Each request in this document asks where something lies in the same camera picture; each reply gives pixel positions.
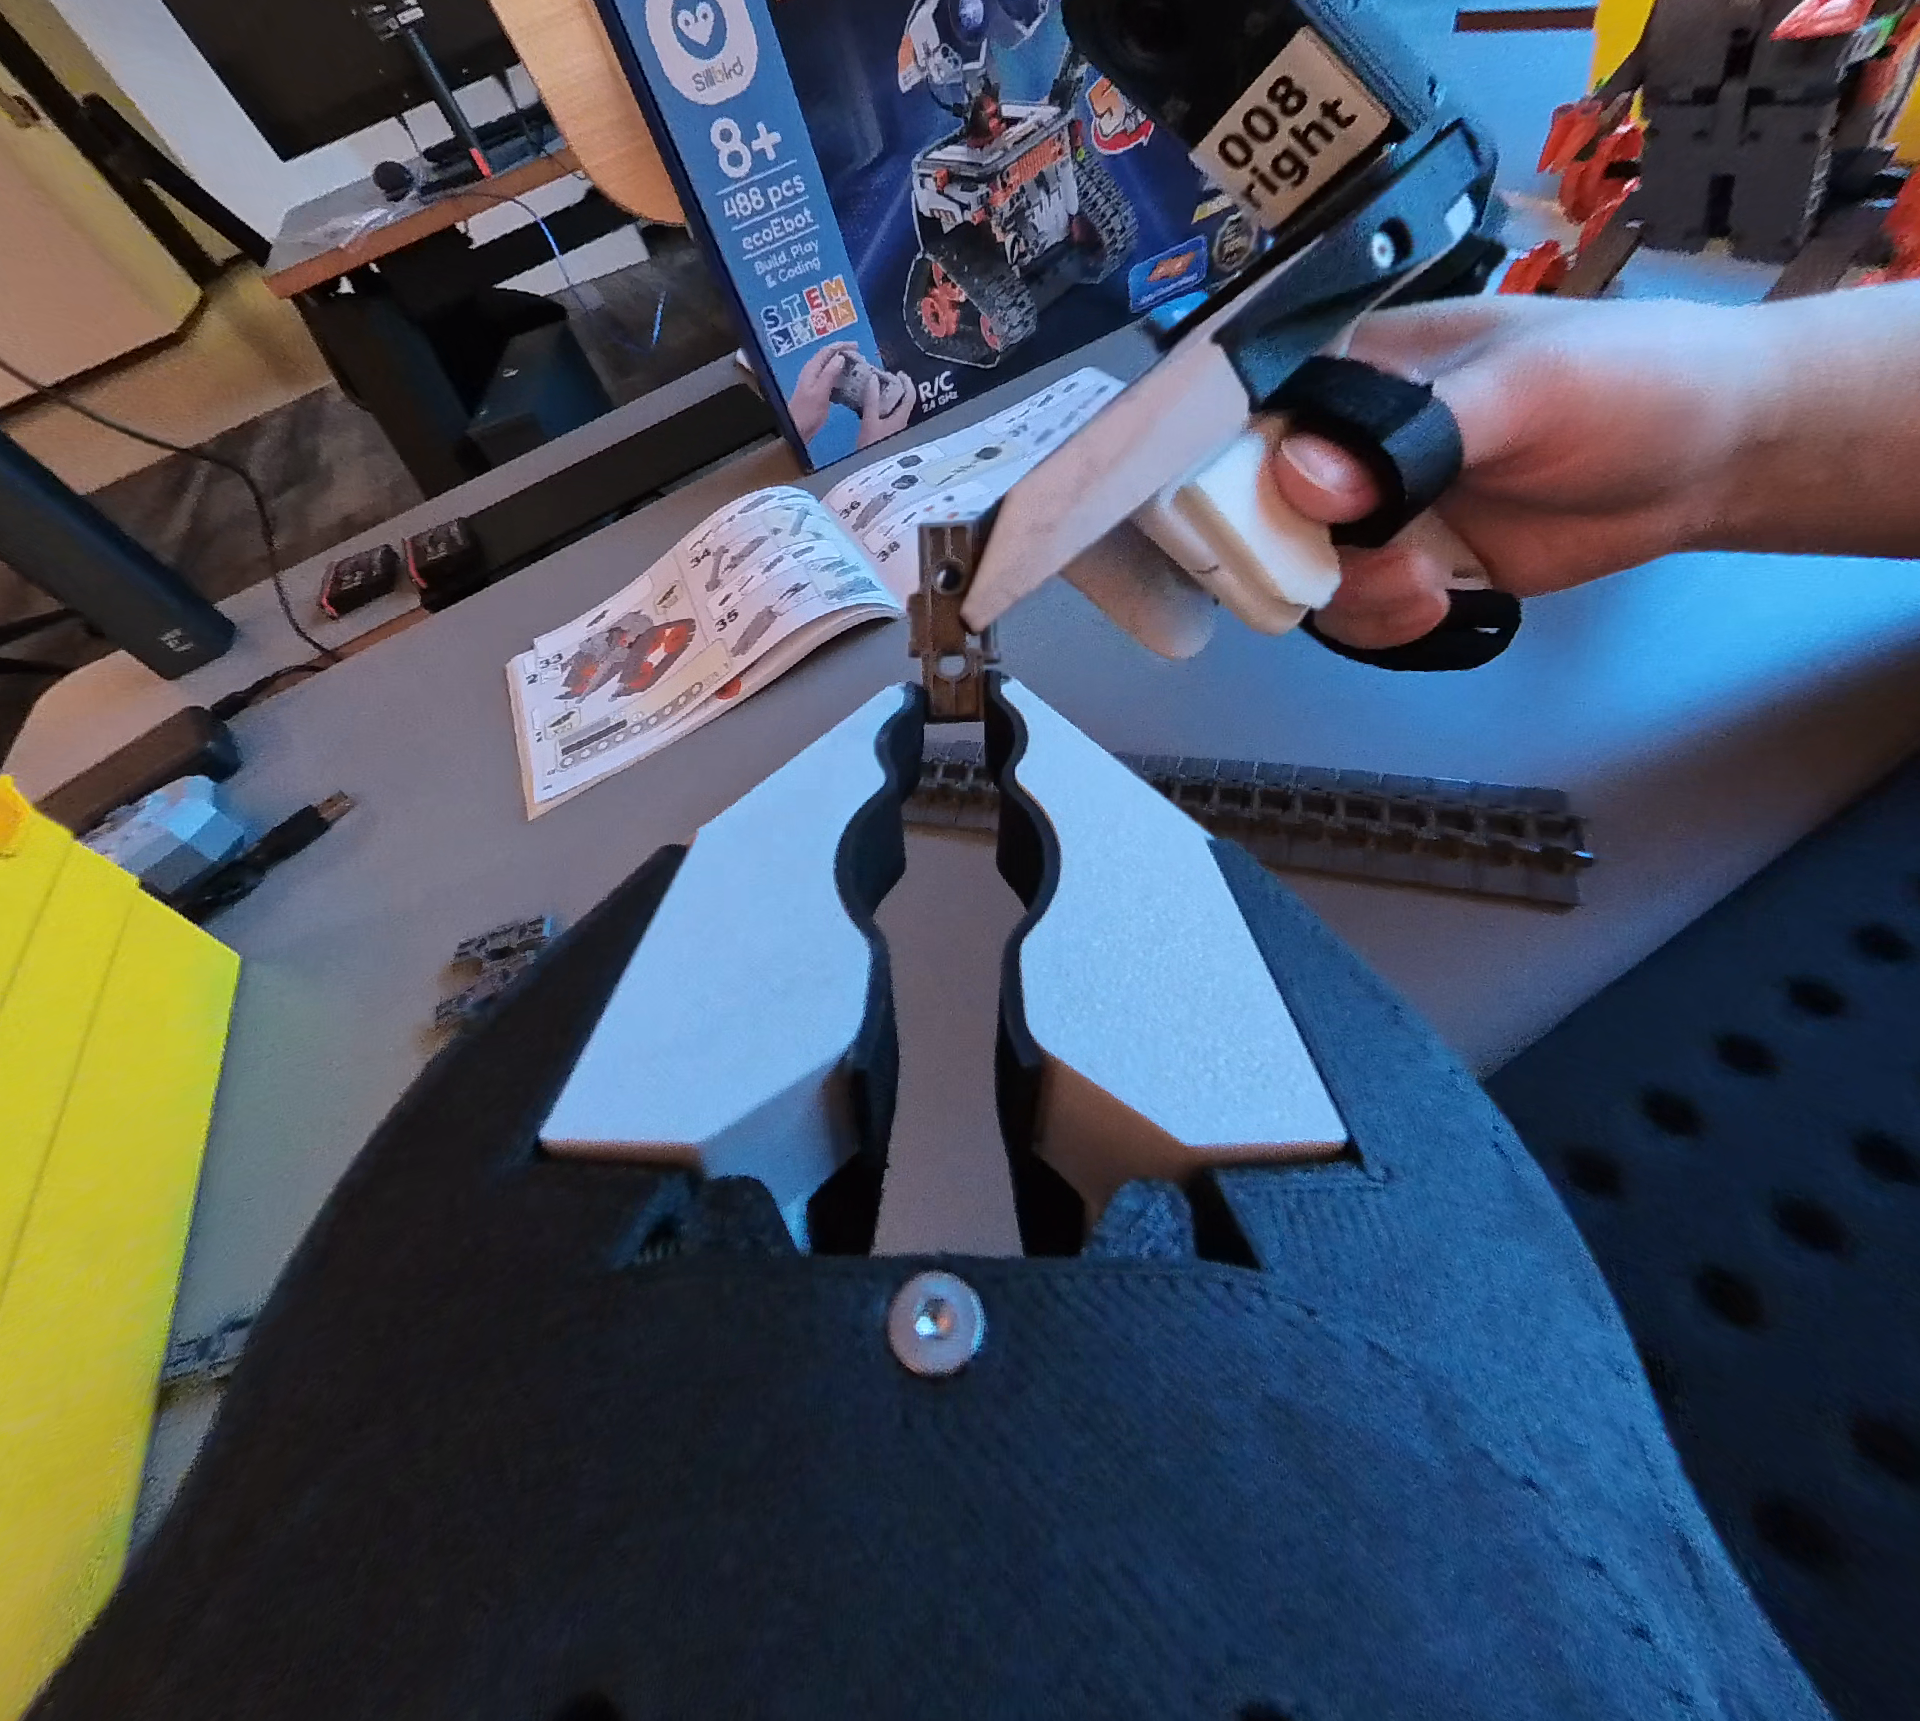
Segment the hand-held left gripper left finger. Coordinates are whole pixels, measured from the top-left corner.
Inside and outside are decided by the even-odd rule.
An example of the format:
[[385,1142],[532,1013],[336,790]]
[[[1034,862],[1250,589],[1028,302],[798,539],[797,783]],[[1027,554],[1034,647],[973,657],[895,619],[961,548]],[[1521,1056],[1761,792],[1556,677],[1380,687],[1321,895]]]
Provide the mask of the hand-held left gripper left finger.
[[901,1076],[877,916],[922,745],[924,690],[887,687],[696,832],[546,1153],[759,1180],[802,1249],[872,1251]]

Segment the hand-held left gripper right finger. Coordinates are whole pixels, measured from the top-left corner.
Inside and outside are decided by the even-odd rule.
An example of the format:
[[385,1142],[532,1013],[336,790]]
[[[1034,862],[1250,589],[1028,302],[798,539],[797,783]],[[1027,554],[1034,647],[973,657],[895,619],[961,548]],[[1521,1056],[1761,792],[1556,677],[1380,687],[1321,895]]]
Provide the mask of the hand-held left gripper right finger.
[[1141,1180],[1316,1165],[1351,1136],[1263,945],[1280,895],[1027,685],[991,681],[1001,970],[996,1113],[1020,1251],[1077,1255]]

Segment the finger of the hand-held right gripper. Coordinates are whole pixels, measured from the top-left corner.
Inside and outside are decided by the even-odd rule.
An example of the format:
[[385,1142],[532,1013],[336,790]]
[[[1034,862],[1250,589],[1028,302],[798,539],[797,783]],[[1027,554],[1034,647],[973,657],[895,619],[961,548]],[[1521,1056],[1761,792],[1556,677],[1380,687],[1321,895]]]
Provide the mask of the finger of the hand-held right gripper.
[[964,595],[966,626],[996,626],[1166,487],[1186,482],[1248,416],[1248,391],[1213,334],[1173,345],[1003,497]]

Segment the single grey track link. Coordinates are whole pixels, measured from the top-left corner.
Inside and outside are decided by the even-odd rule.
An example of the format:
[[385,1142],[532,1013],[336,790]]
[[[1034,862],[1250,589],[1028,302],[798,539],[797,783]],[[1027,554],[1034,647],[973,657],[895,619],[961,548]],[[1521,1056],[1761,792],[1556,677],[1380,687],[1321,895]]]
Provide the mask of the single grey track link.
[[998,677],[996,629],[974,630],[964,603],[994,527],[994,511],[924,520],[918,528],[918,586],[908,599],[908,653],[921,663],[926,720],[971,724],[986,718]]

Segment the grey desk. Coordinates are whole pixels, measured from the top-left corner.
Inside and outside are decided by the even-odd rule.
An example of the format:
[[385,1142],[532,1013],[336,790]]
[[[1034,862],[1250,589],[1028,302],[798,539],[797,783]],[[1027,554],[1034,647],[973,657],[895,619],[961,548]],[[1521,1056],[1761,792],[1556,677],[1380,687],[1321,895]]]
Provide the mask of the grey desk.
[[[819,1348],[830,1376],[924,1401],[996,1398],[996,1421],[1034,1415],[1050,1448],[1060,1407],[1044,1380],[1087,1387],[1150,1424],[1201,1405],[1229,1418],[1224,1373],[1141,1324],[1120,1297],[1201,1297],[1244,1308],[1253,1271],[1010,1257],[951,1261],[986,1308],[966,1373],[902,1373],[882,1312],[908,1258],[590,1253],[566,1273],[582,1297],[668,1297],[665,1324],[587,1323],[562,1345],[559,1295],[518,1286],[548,1241],[538,1208],[452,1214],[501,1180],[587,1185],[521,1132],[492,1169],[458,1154],[478,1132],[480,1084],[451,1080],[441,1132],[401,1160],[382,1216],[323,1221],[316,1243],[368,1257],[293,1312],[293,1257],[324,1195],[382,1131],[429,1056],[429,998],[457,935],[555,912],[589,915],[662,844],[679,844],[880,687],[907,674],[905,629],[854,630],[764,694],[661,757],[537,821],[524,815],[507,660],[538,624],[589,603],[730,498],[741,462],[477,601],[427,619],[245,720],[235,783],[250,817],[279,818],[323,790],[355,802],[335,841],[267,877],[215,924],[245,958],[237,1027],[189,1249],[183,1324],[277,1292],[229,1389],[210,1445],[262,1417],[298,1469],[324,1448],[454,1440],[505,1447],[511,1466],[555,1451],[619,1373],[637,1398],[721,1415],[721,1364],[759,1355],[797,1369]],[[1003,622],[1007,667],[1106,748],[1213,755],[1242,775],[1346,767],[1428,787],[1436,777],[1569,790],[1596,866],[1566,919],[1506,898],[1341,888],[1298,895],[1357,956],[1422,1013],[1460,1060],[1493,1076],[1603,989],[1677,939],[1788,848],[1916,761],[1916,566],[1897,561],[1680,556],[1527,604],[1513,653],[1473,674],[1380,672],[1305,632],[1229,624],[1190,660],[1142,653],[1079,595],[1050,586]]]

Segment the person's right hand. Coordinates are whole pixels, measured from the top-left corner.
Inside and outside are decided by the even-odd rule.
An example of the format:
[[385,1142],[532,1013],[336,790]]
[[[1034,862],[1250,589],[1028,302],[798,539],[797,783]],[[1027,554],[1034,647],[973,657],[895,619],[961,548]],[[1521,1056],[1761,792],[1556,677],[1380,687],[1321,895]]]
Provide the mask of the person's right hand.
[[1380,548],[1342,548],[1321,611],[1359,648],[1432,630],[1478,578],[1517,599],[1683,553],[1787,540],[1787,305],[1493,297],[1366,318],[1351,358],[1432,389],[1463,467]]

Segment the scattered loose track links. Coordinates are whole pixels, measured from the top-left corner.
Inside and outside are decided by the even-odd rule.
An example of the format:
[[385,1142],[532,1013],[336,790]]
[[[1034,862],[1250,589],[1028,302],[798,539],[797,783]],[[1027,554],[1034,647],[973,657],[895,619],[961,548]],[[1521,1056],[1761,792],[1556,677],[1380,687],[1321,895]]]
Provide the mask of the scattered loose track links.
[[431,1027],[457,1032],[483,1019],[561,939],[553,915],[534,915],[468,937],[451,952]]

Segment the white instruction booklet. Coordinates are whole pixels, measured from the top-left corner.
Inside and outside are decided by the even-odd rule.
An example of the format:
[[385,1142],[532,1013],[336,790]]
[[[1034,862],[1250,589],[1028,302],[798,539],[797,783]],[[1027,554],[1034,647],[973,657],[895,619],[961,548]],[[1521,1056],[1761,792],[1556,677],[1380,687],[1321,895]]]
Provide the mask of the white instruction booklet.
[[823,495],[779,484],[712,511],[508,667],[529,817],[706,727],[840,635],[901,620],[921,523],[984,513],[1120,391],[1082,367]]

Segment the blue robot kit box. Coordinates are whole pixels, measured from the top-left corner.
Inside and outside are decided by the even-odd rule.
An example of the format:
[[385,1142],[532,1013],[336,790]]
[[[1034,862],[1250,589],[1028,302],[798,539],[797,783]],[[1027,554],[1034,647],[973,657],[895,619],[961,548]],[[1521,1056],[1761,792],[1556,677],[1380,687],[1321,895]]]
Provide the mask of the blue robot kit box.
[[811,467],[1213,293],[1264,232],[1063,0],[594,0]]

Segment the black toy robot orange wheels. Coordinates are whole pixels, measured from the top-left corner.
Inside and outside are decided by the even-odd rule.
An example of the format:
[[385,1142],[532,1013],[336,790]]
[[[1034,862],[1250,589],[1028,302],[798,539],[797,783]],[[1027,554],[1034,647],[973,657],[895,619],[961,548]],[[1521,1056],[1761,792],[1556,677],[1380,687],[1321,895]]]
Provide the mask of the black toy robot orange wheels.
[[1633,254],[1720,246],[1771,298],[1916,279],[1918,0],[1600,0],[1607,72],[1538,172],[1576,232],[1503,295],[1596,298]]

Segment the grey electronic module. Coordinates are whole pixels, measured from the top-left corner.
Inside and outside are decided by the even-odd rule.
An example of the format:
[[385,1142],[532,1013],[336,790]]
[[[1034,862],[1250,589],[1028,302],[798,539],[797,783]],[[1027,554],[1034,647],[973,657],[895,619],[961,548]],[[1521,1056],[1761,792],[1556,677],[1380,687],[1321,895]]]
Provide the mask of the grey electronic module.
[[210,777],[191,775],[114,810],[79,843],[126,871],[144,893],[175,900],[250,844]]

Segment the black perforated chair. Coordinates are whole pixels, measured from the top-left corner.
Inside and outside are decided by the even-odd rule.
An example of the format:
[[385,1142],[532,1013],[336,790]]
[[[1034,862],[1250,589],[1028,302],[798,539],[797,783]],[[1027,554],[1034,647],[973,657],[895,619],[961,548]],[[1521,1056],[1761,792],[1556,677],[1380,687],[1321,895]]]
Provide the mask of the black perforated chair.
[[1916,761],[1486,1087],[1827,1704],[1916,1716]]

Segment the black power adapter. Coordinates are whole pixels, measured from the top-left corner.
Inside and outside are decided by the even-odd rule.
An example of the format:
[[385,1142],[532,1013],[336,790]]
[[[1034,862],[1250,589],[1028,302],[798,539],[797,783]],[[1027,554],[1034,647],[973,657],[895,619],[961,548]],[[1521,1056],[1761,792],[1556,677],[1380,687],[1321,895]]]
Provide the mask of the black power adapter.
[[171,714],[73,781],[36,797],[34,807],[68,832],[82,836],[111,815],[173,783],[191,777],[224,783],[240,767],[242,753],[229,722],[210,709],[194,704]]

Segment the black tripod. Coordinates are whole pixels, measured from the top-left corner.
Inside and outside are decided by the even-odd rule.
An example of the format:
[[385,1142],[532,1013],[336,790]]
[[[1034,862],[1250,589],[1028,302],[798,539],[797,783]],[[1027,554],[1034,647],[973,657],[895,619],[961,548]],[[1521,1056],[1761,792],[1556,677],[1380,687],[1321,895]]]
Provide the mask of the black tripod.
[[382,42],[397,42],[417,64],[418,78],[427,86],[432,105],[449,124],[452,138],[460,146],[465,172],[454,179],[457,185],[484,180],[495,177],[489,150],[477,124],[471,123],[442,68],[438,66],[425,38],[425,6],[421,0],[378,0],[355,6],[368,30]]

